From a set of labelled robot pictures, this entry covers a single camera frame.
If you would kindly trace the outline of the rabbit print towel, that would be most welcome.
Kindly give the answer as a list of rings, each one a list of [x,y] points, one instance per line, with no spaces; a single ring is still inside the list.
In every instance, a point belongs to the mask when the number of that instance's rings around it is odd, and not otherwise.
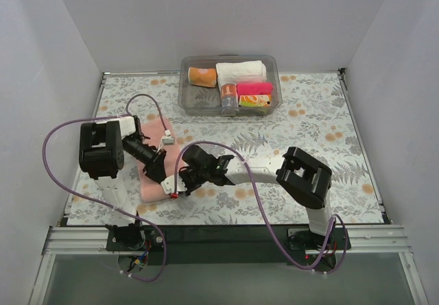
[[[223,108],[235,108],[238,106],[237,87],[235,84],[224,84],[220,91]]]

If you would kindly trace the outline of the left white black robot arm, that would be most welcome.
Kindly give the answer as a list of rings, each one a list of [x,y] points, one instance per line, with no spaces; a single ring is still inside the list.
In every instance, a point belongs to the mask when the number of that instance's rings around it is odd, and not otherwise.
[[[128,198],[119,172],[124,167],[124,154],[130,154],[144,165],[144,174],[157,184],[165,180],[164,149],[147,145],[136,116],[126,116],[107,121],[84,123],[80,128],[79,164],[83,172],[93,179],[104,200],[115,210],[127,212],[114,214],[108,226],[116,242],[128,249],[138,250],[145,245],[146,234],[137,218],[138,212]]]

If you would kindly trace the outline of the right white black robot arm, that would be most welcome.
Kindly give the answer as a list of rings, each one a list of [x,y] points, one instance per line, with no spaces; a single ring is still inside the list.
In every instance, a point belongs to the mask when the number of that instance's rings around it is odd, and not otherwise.
[[[239,154],[215,157],[199,145],[183,150],[177,162],[186,166],[174,169],[171,196],[189,195],[209,182],[216,186],[239,184],[275,184],[307,211],[309,238],[320,249],[334,243],[329,190],[332,170],[298,147],[289,147],[285,154],[245,160]]]

